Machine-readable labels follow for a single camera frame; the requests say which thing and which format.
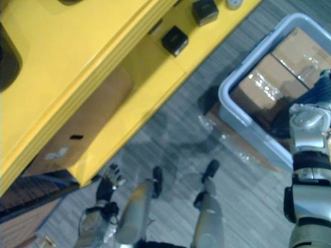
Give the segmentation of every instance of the brown wooden surface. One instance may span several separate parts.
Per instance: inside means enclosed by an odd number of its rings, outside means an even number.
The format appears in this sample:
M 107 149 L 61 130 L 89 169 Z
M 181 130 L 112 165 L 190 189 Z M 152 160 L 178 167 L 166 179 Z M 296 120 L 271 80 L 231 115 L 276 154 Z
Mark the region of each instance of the brown wooden surface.
M 60 199 L 35 208 L 0 225 L 1 248 L 15 248 L 35 235 L 35 231 Z
M 18 178 L 0 199 L 0 211 L 24 206 L 35 199 L 59 191 L 54 183 L 37 178 Z
M 23 243 L 19 244 L 15 248 L 30 248 L 33 242 L 37 239 L 36 235 L 33 235 L 31 238 L 25 240 Z

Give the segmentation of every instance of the gray carpet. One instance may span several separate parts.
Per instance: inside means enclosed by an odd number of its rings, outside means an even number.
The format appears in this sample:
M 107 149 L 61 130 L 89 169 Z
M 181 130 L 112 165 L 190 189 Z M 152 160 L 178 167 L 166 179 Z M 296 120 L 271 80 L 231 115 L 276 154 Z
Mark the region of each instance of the gray carpet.
M 265 0 L 111 160 L 128 179 L 114 195 L 121 208 L 154 166 L 164 169 L 164 193 L 153 203 L 155 221 L 148 228 L 148 240 L 189 247 L 199 214 L 192 206 L 200 189 L 199 173 L 215 158 L 221 162 L 215 182 L 225 220 L 225 247 L 288 247 L 293 225 L 283 216 L 282 205 L 291 175 L 247 160 L 221 132 L 201 124 L 197 102 L 284 16 L 306 13 L 331 32 L 330 10 L 329 0 Z M 93 205 L 95 190 L 91 185 L 67 196 L 38 235 L 48 235 L 57 247 L 73 247 L 79 217 Z

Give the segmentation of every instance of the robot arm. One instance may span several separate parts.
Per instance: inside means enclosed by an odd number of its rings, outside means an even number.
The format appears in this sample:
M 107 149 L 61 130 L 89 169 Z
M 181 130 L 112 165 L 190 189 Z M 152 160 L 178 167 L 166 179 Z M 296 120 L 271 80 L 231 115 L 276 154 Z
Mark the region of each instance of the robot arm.
M 290 248 L 331 247 L 331 163 L 323 135 L 330 124 L 330 102 L 290 108 L 294 172 L 284 196 L 284 213 L 296 224 Z

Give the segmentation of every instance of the white round object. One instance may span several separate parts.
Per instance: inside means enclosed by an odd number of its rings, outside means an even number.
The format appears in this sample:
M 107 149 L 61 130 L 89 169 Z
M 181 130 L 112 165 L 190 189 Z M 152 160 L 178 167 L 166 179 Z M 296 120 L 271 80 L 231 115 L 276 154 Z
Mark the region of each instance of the white round object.
M 237 9 L 243 3 L 243 0 L 227 0 L 227 7 L 229 9 Z

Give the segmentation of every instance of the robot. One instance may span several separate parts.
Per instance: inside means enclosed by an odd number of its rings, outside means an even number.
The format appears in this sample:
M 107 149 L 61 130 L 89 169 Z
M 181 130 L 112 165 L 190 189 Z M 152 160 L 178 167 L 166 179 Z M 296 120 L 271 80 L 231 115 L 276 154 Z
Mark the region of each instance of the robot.
M 331 125 L 331 70 L 323 71 L 315 87 L 280 113 L 274 124 L 275 136 L 291 137 L 293 175 L 292 185 L 284 191 L 284 214 L 296 225 L 289 248 L 331 248 L 331 163 L 325 136 Z M 222 211 L 212 180 L 218 168 L 218 161 L 212 160 L 201 178 L 203 190 L 193 204 L 200 215 L 192 248 L 224 248 Z M 144 240 L 151 201 L 162 191 L 161 168 L 155 167 L 153 178 L 136 188 L 117 221 L 119 209 L 110 200 L 123 183 L 117 166 L 111 165 L 101 180 L 95 207 L 84 213 L 75 248 L 102 247 L 109 223 L 117 224 L 117 247 L 183 248 Z

